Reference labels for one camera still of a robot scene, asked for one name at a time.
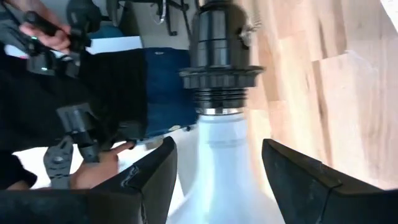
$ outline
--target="jeans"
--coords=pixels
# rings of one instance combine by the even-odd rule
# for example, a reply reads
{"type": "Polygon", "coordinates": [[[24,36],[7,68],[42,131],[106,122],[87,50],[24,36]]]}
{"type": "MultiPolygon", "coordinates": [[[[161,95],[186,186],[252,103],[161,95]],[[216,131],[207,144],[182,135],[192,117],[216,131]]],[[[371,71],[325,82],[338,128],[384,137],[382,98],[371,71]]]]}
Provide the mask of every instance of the jeans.
{"type": "Polygon", "coordinates": [[[190,66],[187,50],[145,49],[147,61],[148,126],[146,138],[184,128],[197,121],[193,92],[183,88],[178,72],[190,66]]]}

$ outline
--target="wood grain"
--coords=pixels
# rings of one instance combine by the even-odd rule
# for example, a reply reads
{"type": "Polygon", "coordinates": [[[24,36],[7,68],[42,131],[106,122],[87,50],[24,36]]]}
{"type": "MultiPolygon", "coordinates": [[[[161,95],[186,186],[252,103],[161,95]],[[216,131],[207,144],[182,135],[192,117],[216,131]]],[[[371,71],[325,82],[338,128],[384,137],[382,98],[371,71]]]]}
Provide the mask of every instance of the wood grain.
{"type": "Polygon", "coordinates": [[[253,154],[273,138],[380,188],[398,187],[398,34],[380,2],[238,3],[263,23],[252,62],[267,72],[246,109],[253,154]]]}

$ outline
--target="black plastic part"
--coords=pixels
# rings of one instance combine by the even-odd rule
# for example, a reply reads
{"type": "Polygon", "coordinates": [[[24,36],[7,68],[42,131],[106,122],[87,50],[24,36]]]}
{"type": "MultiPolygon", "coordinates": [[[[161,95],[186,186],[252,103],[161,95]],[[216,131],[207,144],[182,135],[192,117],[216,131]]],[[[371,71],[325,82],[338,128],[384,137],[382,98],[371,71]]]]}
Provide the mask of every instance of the black plastic part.
{"type": "Polygon", "coordinates": [[[87,33],[96,32],[101,27],[102,18],[101,10],[92,0],[69,0],[67,20],[72,27],[87,33]]]}
{"type": "Polygon", "coordinates": [[[184,88],[196,92],[200,108],[240,108],[244,90],[255,86],[262,67],[250,66],[250,50],[240,34],[245,12],[232,1],[210,1],[192,23],[191,68],[180,72],[184,88]]]}
{"type": "Polygon", "coordinates": [[[102,151],[100,146],[104,144],[100,140],[107,138],[93,134],[95,129],[101,127],[96,125],[97,118],[90,105],[83,103],[81,105],[64,106],[59,108],[57,113],[66,134],[70,135],[74,143],[78,145],[84,161],[87,163],[99,162],[99,153],[102,151]]]}
{"type": "Polygon", "coordinates": [[[262,160],[286,224],[398,222],[398,190],[383,191],[270,139],[262,160]]]}
{"type": "Polygon", "coordinates": [[[0,223],[164,224],[176,178],[177,148],[168,137],[92,190],[1,191],[0,223]]]}
{"type": "Polygon", "coordinates": [[[73,140],[65,136],[57,146],[47,149],[43,162],[53,189],[70,188],[70,168],[73,159],[73,140]]]}

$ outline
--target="metal screw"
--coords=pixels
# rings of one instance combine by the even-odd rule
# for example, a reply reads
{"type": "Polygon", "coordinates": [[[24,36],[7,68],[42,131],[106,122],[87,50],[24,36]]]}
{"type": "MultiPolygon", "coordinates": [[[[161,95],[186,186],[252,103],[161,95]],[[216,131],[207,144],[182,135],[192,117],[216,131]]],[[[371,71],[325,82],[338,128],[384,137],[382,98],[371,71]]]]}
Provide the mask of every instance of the metal screw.
{"type": "Polygon", "coordinates": [[[61,156],[56,156],[56,157],[54,157],[54,162],[59,164],[59,163],[63,162],[63,158],[61,156]]]}

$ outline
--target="hand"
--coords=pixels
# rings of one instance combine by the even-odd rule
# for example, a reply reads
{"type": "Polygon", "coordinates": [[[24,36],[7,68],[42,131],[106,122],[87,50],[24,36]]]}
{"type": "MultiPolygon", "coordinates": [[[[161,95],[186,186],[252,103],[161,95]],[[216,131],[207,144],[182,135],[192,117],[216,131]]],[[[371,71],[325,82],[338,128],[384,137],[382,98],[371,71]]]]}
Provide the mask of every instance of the hand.
{"type": "Polygon", "coordinates": [[[41,43],[45,46],[50,47],[54,50],[58,50],[65,54],[69,54],[70,40],[68,34],[70,33],[70,26],[62,24],[57,15],[55,15],[50,9],[48,9],[39,0],[6,0],[13,7],[20,9],[24,12],[35,11],[44,19],[58,26],[60,30],[55,34],[55,36],[50,37],[44,34],[42,31],[36,29],[34,26],[28,23],[23,23],[20,26],[20,30],[31,37],[38,38],[41,43]]]}
{"type": "Polygon", "coordinates": [[[71,176],[73,189],[92,189],[100,183],[114,177],[119,173],[118,154],[126,149],[134,147],[134,143],[124,143],[109,152],[99,155],[100,163],[95,166],[87,166],[82,163],[80,168],[71,176]]]}

